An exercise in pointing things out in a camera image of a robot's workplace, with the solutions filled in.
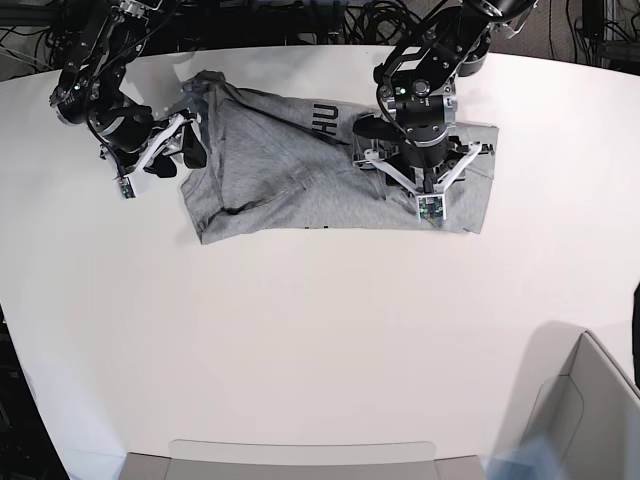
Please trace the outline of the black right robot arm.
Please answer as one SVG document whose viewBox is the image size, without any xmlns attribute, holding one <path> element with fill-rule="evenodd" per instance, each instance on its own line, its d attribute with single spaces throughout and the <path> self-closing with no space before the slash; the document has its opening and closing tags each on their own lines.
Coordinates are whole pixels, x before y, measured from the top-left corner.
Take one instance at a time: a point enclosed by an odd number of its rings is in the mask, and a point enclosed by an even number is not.
<svg viewBox="0 0 640 480">
<path fill-rule="evenodd" d="M 193 127 L 196 114 L 181 110 L 157 119 L 151 107 L 121 90 L 127 66 L 180 6 L 179 1 L 96 2 L 50 96 L 64 123 L 89 129 L 119 180 L 137 168 L 171 178 L 177 174 L 177 156 L 192 170 L 207 164 Z"/>
</svg>

